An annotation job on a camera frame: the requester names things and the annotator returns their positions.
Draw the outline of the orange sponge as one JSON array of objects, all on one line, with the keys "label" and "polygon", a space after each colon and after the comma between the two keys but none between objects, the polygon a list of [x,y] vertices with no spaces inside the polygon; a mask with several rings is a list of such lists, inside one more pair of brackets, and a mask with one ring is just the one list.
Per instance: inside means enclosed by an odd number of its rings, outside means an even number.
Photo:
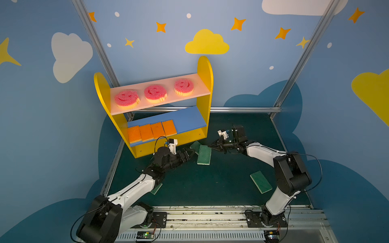
[{"label": "orange sponge", "polygon": [[139,127],[142,142],[148,142],[154,140],[154,134],[150,124],[146,124]]},{"label": "orange sponge", "polygon": [[153,137],[155,140],[157,140],[160,137],[166,136],[163,125],[161,122],[151,124],[151,129],[152,129]]},{"label": "orange sponge", "polygon": [[135,144],[142,141],[139,126],[129,127],[127,129],[127,132],[128,132],[128,140],[130,144]]},{"label": "orange sponge", "polygon": [[166,137],[173,136],[173,135],[177,134],[177,130],[176,130],[176,127],[174,125],[173,120],[163,121],[162,126],[163,126]]}]

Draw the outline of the pink smiley sponge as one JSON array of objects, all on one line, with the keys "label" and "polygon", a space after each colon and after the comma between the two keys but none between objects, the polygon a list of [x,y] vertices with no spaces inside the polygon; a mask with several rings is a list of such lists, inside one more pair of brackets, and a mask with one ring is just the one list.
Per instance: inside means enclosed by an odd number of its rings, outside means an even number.
[{"label": "pink smiley sponge", "polygon": [[151,85],[145,88],[144,96],[150,103],[161,103],[167,98],[167,91],[161,85]]},{"label": "pink smiley sponge", "polygon": [[140,98],[135,90],[124,90],[115,95],[114,101],[120,109],[131,109],[140,103]]},{"label": "pink smiley sponge", "polygon": [[190,79],[179,79],[174,83],[174,91],[179,96],[189,96],[194,91],[194,84]]}]

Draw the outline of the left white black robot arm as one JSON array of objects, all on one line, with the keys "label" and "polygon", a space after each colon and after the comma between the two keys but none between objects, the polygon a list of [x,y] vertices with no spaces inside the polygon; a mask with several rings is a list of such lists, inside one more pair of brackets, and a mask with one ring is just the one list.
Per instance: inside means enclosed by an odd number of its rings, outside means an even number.
[{"label": "left white black robot arm", "polygon": [[71,238],[78,237],[81,243],[113,243],[126,230],[149,225],[153,207],[135,202],[161,184],[167,171],[188,162],[195,153],[190,148],[172,153],[168,147],[160,147],[152,163],[135,181],[114,194],[93,199],[87,212],[79,218],[78,229],[71,230]]}]

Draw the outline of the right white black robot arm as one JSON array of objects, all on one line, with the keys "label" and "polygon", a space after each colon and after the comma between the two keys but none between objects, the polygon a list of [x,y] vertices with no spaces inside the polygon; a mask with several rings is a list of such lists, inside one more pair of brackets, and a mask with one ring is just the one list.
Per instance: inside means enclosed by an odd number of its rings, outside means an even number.
[{"label": "right white black robot arm", "polygon": [[236,150],[273,167],[277,188],[264,206],[268,215],[284,213],[293,198],[312,184],[307,167],[297,152],[280,151],[249,140],[242,126],[219,130],[218,134],[219,138],[209,145],[210,148],[223,153]]}]

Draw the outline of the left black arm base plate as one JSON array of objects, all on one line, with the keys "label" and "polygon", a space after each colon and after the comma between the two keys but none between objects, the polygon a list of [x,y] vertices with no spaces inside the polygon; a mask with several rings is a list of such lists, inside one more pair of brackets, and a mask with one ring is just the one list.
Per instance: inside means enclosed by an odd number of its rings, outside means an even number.
[{"label": "left black arm base plate", "polygon": [[132,228],[166,228],[167,212],[153,212],[153,216],[148,215],[145,222]]}]

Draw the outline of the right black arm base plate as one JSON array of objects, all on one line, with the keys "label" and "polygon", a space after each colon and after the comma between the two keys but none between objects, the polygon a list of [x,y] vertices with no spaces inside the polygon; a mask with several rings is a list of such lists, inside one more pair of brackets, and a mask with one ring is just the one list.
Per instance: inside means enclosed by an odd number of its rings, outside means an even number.
[{"label": "right black arm base plate", "polygon": [[249,228],[271,228],[271,227],[286,227],[287,221],[284,213],[272,215],[268,211],[252,211],[246,210],[244,212],[246,222]]}]

